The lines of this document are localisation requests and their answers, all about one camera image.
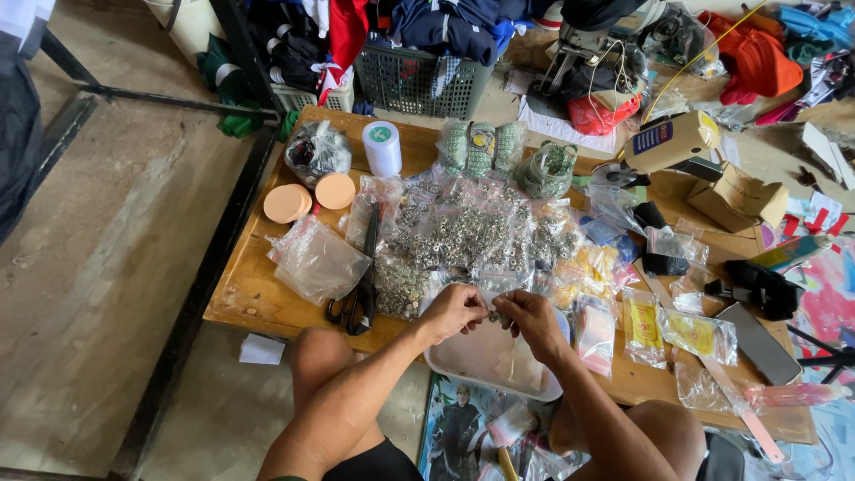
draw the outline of plastic basket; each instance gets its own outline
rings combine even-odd
[[[273,93],[279,99],[279,103],[285,110],[302,110],[306,105],[318,105],[317,96],[313,93],[304,92],[298,88],[283,84],[270,84]],[[324,107],[342,112],[353,111],[353,82],[336,88],[327,94],[327,102]]]
[[[463,60],[442,95],[431,98],[436,62],[437,56],[419,50],[365,45],[354,68],[365,98],[375,108],[469,120],[493,67]]]

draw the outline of green plastic basket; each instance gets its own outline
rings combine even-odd
[[[365,45],[354,67],[363,95],[376,108],[469,120],[493,67],[463,60],[442,95],[431,98],[430,86],[437,59],[420,50]]]

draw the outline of phone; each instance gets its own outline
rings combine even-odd
[[[790,384],[804,368],[741,303],[716,315],[736,326],[736,343],[773,386]]]

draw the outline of black shorts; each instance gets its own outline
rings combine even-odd
[[[376,447],[341,461],[324,475],[323,481],[424,481],[413,461],[389,438]]]

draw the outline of concrete floor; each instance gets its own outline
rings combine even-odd
[[[50,28],[107,85],[211,98],[151,15],[62,2]],[[43,54],[30,69],[48,122],[74,89]],[[518,100],[501,83],[497,74],[475,120],[516,118]],[[128,100],[102,104],[0,246],[0,466],[109,470],[252,143],[224,137],[218,121]],[[806,157],[786,129],[742,134],[739,147],[751,174],[810,197],[790,174],[803,163],[791,154]],[[855,211],[851,193],[818,177]],[[143,478],[254,476],[292,416],[292,386],[287,365],[237,362],[244,337],[204,325]],[[384,432],[413,458],[429,378],[425,365],[413,364],[380,413]]]

